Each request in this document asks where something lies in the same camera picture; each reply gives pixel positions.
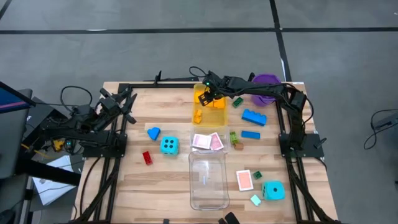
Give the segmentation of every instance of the blue lego brick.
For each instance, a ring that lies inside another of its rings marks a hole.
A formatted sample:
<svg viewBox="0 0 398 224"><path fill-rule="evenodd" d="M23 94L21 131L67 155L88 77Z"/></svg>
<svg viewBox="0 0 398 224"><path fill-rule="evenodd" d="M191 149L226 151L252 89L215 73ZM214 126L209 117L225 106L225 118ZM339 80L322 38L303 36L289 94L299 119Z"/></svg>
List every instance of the blue lego brick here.
<svg viewBox="0 0 398 224"><path fill-rule="evenodd" d="M252 122L254 124L258 124L261 126L266 125L267 123L267 116L264 114L256 113L249 109L244 109L242 114L242 119L245 121Z"/></svg>
<svg viewBox="0 0 398 224"><path fill-rule="evenodd" d="M241 134L242 138L253 138L253 139L260 139L261 135L255 131L242 131Z"/></svg>
<svg viewBox="0 0 398 224"><path fill-rule="evenodd" d="M164 136L160 144L160 152L168 156L178 154L178 139L174 136Z"/></svg>
<svg viewBox="0 0 398 224"><path fill-rule="evenodd" d="M266 200L285 199L285 189L281 181L266 181L262 184L262 196Z"/></svg>
<svg viewBox="0 0 398 224"><path fill-rule="evenodd" d="M154 128L148 129L147 133L152 140L156 141L157 137L160 134L160 128L154 127Z"/></svg>
<svg viewBox="0 0 398 224"><path fill-rule="evenodd" d="M261 204L261 200L257 195L253 195L253 197L251 197L250 200L253 202L255 206L259 206Z"/></svg>

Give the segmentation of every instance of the white paper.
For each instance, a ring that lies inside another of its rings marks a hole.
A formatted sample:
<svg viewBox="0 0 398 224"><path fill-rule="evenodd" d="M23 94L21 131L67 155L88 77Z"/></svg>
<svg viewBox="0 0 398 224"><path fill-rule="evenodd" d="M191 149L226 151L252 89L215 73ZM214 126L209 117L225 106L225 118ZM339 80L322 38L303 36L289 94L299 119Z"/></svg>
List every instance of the white paper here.
<svg viewBox="0 0 398 224"><path fill-rule="evenodd" d="M62 156L59 159L56 159L52 162L49 162L47 165L52 166L52 167L60 167L61 169L73 172L72 166L70 165L70 157L69 156ZM48 205L61 197L63 194L67 193L69 190L75 188L75 186L68 186L68 184L61 184L58 182L54 182L51 180L45 180L45 179L40 179L37 177L33 177L33 181L35 183L35 186L37 188L39 197L43 203L43 205Z"/></svg>

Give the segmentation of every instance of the gray carpet floor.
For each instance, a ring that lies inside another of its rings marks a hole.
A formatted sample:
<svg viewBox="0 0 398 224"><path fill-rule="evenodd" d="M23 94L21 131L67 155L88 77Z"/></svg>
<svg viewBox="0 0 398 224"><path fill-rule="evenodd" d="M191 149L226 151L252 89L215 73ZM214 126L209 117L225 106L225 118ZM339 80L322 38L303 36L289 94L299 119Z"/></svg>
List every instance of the gray carpet floor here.
<svg viewBox="0 0 398 224"><path fill-rule="evenodd" d="M0 7L6 0L0 0ZM398 27L398 1L276 0L288 27ZM269 1L12 0L2 30L273 27ZM398 108L398 32L283 33L292 80L305 82L315 107L338 216L346 223L397 223L398 129L371 134L371 115ZM188 77L199 66L219 75L274 73L284 79L273 32L205 34L1 35L1 81L58 103L65 85L99 97L105 81ZM85 103L78 91L68 103ZM380 119L387 114L380 114ZM71 191L53 204L32 203L34 223L67 222Z"/></svg>

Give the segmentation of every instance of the yellow container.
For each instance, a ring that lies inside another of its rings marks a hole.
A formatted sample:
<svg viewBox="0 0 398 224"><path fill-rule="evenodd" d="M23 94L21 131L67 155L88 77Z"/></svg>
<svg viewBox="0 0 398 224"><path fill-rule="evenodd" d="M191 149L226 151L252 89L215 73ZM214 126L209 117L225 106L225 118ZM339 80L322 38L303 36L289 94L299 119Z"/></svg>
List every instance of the yellow container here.
<svg viewBox="0 0 398 224"><path fill-rule="evenodd" d="M206 86L196 84L193 87L193 109L192 124L196 126L226 126L227 117L227 99L213 100L210 104L202 106L198 96L205 92Z"/></svg>

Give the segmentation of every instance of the clear plastic container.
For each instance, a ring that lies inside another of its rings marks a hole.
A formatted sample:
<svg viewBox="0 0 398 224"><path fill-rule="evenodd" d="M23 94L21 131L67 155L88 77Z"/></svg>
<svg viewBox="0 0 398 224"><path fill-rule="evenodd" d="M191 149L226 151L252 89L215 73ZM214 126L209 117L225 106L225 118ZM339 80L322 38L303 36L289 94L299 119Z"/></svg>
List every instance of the clear plastic container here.
<svg viewBox="0 0 398 224"><path fill-rule="evenodd" d="M193 151L189 154L191 207L219 210L228 207L225 153Z"/></svg>
<svg viewBox="0 0 398 224"><path fill-rule="evenodd" d="M223 143L224 148L220 149L225 153L228 153L231 150L231 141L229 136L229 127L228 126L218 126L218 127L204 127L204 126L195 126L193 125L191 128L191 135L190 135L190 145L193 151L199 150L199 148L195 148L192 146L193 137L195 134L203 134L203 135L210 135L213 133L217 133L218 137L220 137L221 143Z"/></svg>
<svg viewBox="0 0 398 224"><path fill-rule="evenodd" d="M217 108L211 105L202 106L198 96L204 93L205 89L206 86L203 84L195 84L193 87L192 124L197 126L226 126L228 124L226 98L218 100L218 103L224 104L224 108ZM201 111L201 121L199 123L195 122L195 113L197 110Z"/></svg>

